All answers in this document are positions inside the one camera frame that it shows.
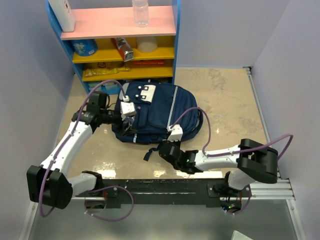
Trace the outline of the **navy blue student backpack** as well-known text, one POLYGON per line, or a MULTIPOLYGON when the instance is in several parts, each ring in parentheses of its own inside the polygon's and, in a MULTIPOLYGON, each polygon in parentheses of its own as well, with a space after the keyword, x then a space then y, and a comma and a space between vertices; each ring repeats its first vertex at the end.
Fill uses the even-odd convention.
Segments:
POLYGON ((136 114, 123 124, 112 125, 115 137, 123 143, 160 145, 169 136, 167 128, 178 124, 181 140, 188 141, 201 130, 204 116, 195 96, 170 83, 130 81, 120 90, 114 109, 119 111, 123 96, 134 103, 136 114))

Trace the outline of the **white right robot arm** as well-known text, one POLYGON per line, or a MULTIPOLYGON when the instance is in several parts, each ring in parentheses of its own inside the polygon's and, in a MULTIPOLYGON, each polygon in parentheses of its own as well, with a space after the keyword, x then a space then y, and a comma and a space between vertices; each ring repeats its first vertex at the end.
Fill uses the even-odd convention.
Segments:
POLYGON ((239 145, 226 149, 202 152, 180 149, 179 142, 165 141, 159 156, 175 170, 193 175, 212 169, 233 169, 216 188, 233 197, 254 182, 277 183, 278 151, 261 143, 244 138, 239 145))

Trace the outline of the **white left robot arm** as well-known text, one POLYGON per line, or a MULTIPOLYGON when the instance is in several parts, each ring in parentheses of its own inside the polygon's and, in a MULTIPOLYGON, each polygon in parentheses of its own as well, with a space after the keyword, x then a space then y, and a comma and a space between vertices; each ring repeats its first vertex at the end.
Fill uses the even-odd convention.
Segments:
POLYGON ((75 196, 85 192, 99 196, 103 192, 100 173, 85 170, 71 178, 66 174, 78 151, 100 125, 122 122, 120 111, 109 109, 109 101, 107 93, 93 92, 84 110, 73 114, 67 132, 53 152, 39 166, 29 167, 26 178, 32 202, 64 209, 75 196))

